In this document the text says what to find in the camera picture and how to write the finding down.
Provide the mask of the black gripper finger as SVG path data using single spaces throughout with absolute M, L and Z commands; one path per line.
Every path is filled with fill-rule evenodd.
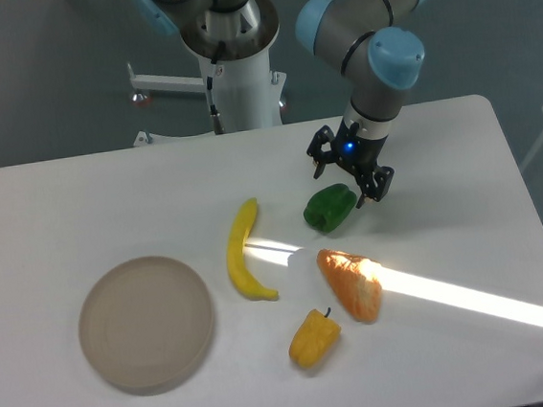
M 369 172 L 357 171 L 354 174 L 357 187 L 361 190 L 356 209 L 360 209 L 367 200 L 380 202 L 390 189 L 395 170 L 391 167 L 374 167 Z
M 306 150 L 315 167 L 313 178 L 318 179 L 329 164 L 337 161 L 337 151 L 332 149 L 335 136 L 328 125 L 322 126 L 315 132 Z

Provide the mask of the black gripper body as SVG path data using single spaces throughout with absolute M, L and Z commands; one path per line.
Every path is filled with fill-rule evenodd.
M 332 142 L 336 164 L 354 177 L 367 177 L 380 172 L 392 174 L 391 167 L 378 164 L 378 156 L 387 136 L 378 140 L 367 139 L 359 135 L 360 130 L 358 125 L 339 126 Z

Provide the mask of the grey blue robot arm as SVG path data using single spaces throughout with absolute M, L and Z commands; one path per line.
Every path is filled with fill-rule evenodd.
M 269 49 L 280 28 L 269 0 L 131 0 L 160 34 L 179 34 L 198 59 L 200 91 L 215 134 L 279 123 L 280 75 Z M 296 20 L 297 40 L 352 84 L 337 130 L 321 128 L 308 156 L 356 181 L 361 198 L 379 201 L 394 171 L 378 163 L 391 123 L 416 84 L 424 47 L 396 22 L 425 0 L 309 0 Z

